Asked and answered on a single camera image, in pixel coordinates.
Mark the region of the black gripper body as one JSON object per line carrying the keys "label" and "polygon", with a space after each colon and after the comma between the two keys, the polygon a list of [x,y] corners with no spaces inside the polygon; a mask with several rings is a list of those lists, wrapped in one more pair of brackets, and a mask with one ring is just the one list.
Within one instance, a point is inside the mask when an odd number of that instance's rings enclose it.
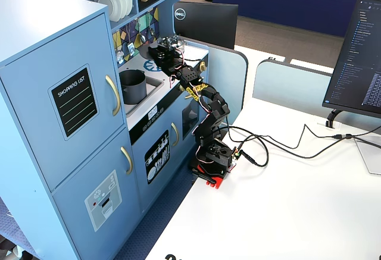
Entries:
{"label": "black gripper body", "polygon": [[183,68],[188,68],[185,57],[179,49],[161,49],[160,69],[166,74],[175,74]]}

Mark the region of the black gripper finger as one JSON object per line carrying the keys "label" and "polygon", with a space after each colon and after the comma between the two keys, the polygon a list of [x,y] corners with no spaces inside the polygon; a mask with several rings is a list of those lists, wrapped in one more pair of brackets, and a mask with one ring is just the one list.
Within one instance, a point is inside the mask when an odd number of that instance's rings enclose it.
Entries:
{"label": "black gripper finger", "polygon": [[164,64],[166,62],[166,53],[162,51],[149,52],[149,55],[156,64]]}
{"label": "black gripper finger", "polygon": [[158,40],[157,47],[154,48],[157,53],[169,52],[172,50],[172,45],[169,40]]}

